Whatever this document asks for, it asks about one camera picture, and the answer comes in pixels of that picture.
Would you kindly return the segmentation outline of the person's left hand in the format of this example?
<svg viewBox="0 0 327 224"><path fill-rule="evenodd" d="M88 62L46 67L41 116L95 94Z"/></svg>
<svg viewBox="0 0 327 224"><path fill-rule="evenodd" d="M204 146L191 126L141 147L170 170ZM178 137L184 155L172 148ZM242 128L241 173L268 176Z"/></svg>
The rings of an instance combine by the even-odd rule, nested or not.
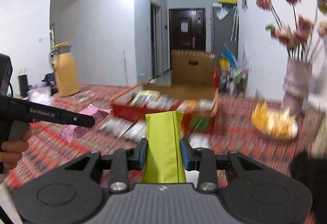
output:
<svg viewBox="0 0 327 224"><path fill-rule="evenodd" d="M29 148L28 140L31 135L32 132L29 128L21 139L2 143L1 163L6 170L12 170L17 166L22 158L22 153Z"/></svg>

